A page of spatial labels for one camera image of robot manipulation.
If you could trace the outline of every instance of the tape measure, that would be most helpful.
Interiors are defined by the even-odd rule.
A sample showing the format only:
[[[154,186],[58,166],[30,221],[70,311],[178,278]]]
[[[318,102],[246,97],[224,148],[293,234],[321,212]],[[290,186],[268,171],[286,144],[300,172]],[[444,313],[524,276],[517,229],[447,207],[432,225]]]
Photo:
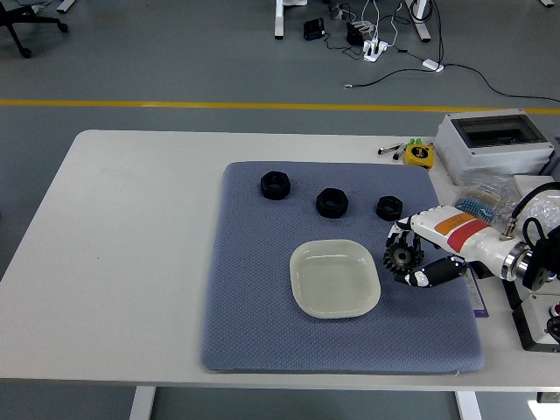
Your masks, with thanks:
[[[428,171],[434,165],[434,146],[422,144],[419,138],[412,138],[404,152],[404,163],[407,165],[422,166]]]

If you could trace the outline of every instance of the charger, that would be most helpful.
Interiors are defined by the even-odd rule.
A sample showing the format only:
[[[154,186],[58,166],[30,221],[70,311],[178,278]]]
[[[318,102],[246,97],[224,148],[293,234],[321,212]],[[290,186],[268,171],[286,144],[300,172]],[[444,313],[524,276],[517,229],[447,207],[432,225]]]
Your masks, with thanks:
[[[356,28],[350,22],[346,22],[346,42],[351,46],[363,46],[364,45],[364,37],[361,34],[360,30]]]
[[[321,39],[325,35],[325,22],[322,17],[304,23],[304,38],[308,41]]]

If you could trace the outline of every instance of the floor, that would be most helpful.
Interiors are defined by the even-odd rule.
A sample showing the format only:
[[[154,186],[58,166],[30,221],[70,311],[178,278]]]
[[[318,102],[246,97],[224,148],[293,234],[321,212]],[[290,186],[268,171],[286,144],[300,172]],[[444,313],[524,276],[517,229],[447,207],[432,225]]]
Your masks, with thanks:
[[[58,15],[59,3],[53,0],[42,15]],[[365,1],[349,3],[360,15]],[[381,16],[397,4],[379,2]],[[443,63],[473,67],[506,93],[560,99],[560,7],[546,9],[538,0],[443,0],[437,6]],[[347,46],[346,29],[328,19],[321,0],[285,11],[282,41],[273,36],[273,13],[271,0],[78,0],[60,16],[69,33],[47,24],[16,26],[31,59],[0,30],[0,275],[83,130],[421,137],[435,136],[446,112],[523,108],[545,134],[560,135],[557,101],[496,94],[461,67],[401,72],[371,87],[344,88],[421,69],[421,61],[396,48],[376,63],[329,49]],[[407,17],[403,10],[398,15]],[[302,23],[319,17],[328,44],[303,39]],[[411,25],[395,24],[395,45],[438,60],[435,17],[428,22],[432,42],[422,44]],[[372,4],[364,18],[376,20]],[[392,42],[388,18],[380,34]],[[125,419],[133,396],[127,387],[3,382],[0,418]],[[528,404],[534,394],[477,397],[483,420],[536,418]],[[157,392],[152,418],[258,418],[265,410],[274,418],[459,418],[453,393],[176,388]]]

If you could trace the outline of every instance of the black gear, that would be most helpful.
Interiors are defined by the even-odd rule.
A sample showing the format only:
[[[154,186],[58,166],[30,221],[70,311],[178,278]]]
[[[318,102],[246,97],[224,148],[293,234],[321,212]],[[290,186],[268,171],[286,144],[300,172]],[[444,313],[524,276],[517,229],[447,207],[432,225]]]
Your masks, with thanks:
[[[394,243],[383,255],[385,267],[393,274],[409,274],[424,259],[422,250],[414,250],[406,243]]]

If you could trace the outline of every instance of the gray mat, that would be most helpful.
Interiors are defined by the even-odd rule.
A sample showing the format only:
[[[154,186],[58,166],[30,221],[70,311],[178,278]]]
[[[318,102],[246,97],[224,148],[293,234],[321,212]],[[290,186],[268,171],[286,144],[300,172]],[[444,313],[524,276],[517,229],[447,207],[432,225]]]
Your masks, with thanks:
[[[263,174],[286,172],[291,193],[265,199]],[[337,220],[321,217],[315,198],[343,190]],[[403,216],[438,199],[425,169],[384,164],[244,162],[224,172],[220,220],[208,279],[202,361],[208,369],[262,372],[449,373],[484,364],[473,308],[462,279],[416,289],[395,282],[382,255],[391,226],[375,214],[384,195]],[[289,261],[302,243],[349,239],[374,258],[381,299],[358,318],[317,319],[291,292]],[[445,256],[424,243],[424,263]]]

